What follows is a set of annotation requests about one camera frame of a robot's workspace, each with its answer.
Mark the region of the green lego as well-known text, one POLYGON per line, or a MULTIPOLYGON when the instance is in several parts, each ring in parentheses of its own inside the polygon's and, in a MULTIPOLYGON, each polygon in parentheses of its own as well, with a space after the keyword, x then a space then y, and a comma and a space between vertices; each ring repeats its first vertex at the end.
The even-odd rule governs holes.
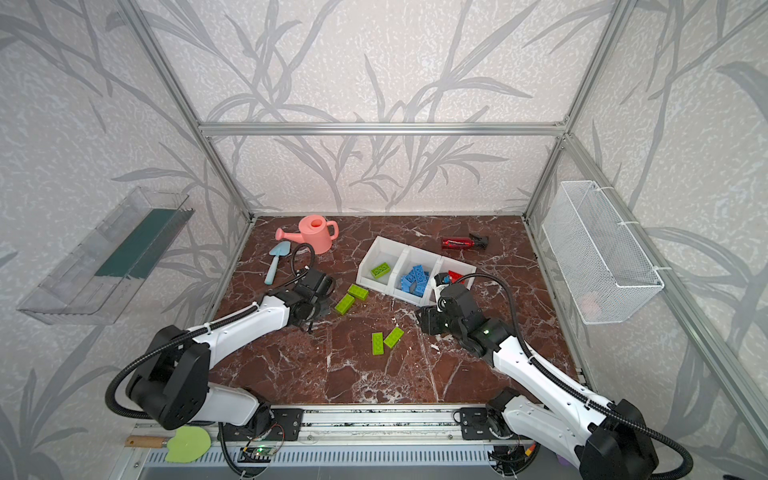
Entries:
POLYGON ((356 284, 350 285, 347 293, 356 300, 365 301, 369 296, 369 291, 356 284))
POLYGON ((346 315, 352 306, 355 304, 356 298, 350 294, 345 294, 342 299, 335 305, 334 310, 339 315, 346 315))
POLYGON ((404 331, 399 328, 395 327, 385 338, 384 338, 384 344, 390 348, 393 349, 399 341, 402 339, 404 335, 404 331))
POLYGON ((374 279, 382 278, 391 272, 391 267, 388 263, 382 262, 371 270, 371 275, 374 279))
POLYGON ((382 332, 373 333, 371 336, 372 354, 380 356, 384 354, 384 336, 382 332))

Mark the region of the blue lego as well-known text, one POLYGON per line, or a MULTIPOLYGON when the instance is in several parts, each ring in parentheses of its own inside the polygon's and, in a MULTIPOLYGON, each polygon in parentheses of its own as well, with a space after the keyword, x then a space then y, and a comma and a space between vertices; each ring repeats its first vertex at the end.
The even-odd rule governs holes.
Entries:
POLYGON ((424 270, 422 265, 416 265, 410 270, 406 278, 414 283, 427 282, 429 280, 429 273, 424 270))
POLYGON ((414 296, 421 297, 424 295, 428 281, 424 279, 412 280, 406 276, 403 276, 400 281, 400 290, 409 293, 414 296))

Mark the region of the red lego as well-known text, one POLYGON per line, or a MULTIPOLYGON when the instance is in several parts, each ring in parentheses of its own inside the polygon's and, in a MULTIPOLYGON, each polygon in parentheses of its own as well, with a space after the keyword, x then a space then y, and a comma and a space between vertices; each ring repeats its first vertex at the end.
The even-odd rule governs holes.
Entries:
POLYGON ((448 275, 449 275, 449 278, 450 278, 452 283, 455 283, 455 282, 459 281, 461 278, 464 277, 464 275, 462 273, 459 273, 459 272, 456 272, 456 271, 453 271, 453 270, 449 270, 448 271, 448 275))

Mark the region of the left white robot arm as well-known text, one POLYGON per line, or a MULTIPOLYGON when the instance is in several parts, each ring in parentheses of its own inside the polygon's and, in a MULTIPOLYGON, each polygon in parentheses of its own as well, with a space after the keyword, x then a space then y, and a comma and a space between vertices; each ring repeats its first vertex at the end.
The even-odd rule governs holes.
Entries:
POLYGON ((274 422, 269 402, 243 388, 214 383, 210 372, 261 337, 286 327, 310 328, 334 286, 332 277, 308 263, 247 307, 191 329, 159 330, 146 352, 111 380, 106 407, 166 430, 216 423, 265 434, 274 422))

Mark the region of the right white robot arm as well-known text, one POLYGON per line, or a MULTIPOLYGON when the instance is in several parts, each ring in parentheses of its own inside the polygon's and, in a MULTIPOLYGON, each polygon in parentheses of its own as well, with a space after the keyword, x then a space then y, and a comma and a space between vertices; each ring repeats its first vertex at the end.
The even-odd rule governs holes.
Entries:
POLYGON ((613 402, 570 378, 525 340, 509 287, 496 283, 508 307, 506 320, 487 316, 468 282, 437 273, 429 281, 434 304, 421 307, 423 332, 450 334, 473 356, 521 385, 525 394, 506 390, 489 403, 499 437, 525 436, 578 468, 584 479, 683 479, 694 460, 677 441, 649 428, 627 400, 613 402))

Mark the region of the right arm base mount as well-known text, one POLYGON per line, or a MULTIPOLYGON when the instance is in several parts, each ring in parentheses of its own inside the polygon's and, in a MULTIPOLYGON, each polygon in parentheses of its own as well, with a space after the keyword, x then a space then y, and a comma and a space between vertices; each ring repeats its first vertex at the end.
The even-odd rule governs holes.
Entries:
POLYGON ((513 436, 501 413, 490 407, 460 408, 453 413, 453 420, 463 440, 506 440, 513 436))

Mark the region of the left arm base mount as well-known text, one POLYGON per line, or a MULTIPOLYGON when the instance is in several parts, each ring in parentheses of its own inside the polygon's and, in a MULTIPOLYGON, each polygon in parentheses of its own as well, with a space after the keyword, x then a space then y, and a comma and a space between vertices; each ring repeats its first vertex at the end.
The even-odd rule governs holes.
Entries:
POLYGON ((257 420, 245 426, 225 424, 223 435, 231 441, 275 441, 294 442, 299 438, 304 410, 301 408, 276 408, 269 414, 257 414, 257 420))

